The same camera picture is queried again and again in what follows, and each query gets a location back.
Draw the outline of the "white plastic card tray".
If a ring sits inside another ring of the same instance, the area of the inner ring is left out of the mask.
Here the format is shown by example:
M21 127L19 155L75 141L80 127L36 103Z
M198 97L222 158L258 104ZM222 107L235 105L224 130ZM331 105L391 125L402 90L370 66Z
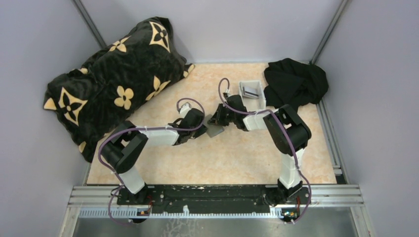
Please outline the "white plastic card tray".
M261 81L239 81L239 95L249 112L266 109L266 99Z

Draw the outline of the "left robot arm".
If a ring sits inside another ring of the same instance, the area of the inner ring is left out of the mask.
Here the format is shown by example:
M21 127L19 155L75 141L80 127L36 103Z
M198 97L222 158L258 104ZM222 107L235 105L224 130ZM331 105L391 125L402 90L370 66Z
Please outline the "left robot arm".
M125 121L100 146L100 155L111 166L136 204L148 198L147 185L134 167L144 148L176 146L206 132L205 114L195 108L180 112L180 118L163 127L139 127Z

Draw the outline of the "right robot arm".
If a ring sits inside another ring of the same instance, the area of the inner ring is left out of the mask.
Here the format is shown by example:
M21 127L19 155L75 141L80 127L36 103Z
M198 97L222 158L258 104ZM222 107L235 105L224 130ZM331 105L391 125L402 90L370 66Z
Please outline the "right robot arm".
M289 104L274 111L263 109L249 112L239 95L228 96L208 120L208 124L217 126L228 126L230 123L243 131L268 130L282 154L278 197L283 203L292 203L302 188L300 159L311 138L306 123Z

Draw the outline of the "grey card holder wallet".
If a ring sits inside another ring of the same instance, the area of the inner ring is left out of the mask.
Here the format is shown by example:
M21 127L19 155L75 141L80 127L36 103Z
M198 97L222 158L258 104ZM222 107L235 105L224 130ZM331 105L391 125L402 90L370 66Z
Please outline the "grey card holder wallet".
M213 137L219 135L220 133L224 132L224 127L219 126L219 125L210 124L209 123L210 118L211 118L210 116L205 117L204 125L207 127L206 134L210 138L213 138Z

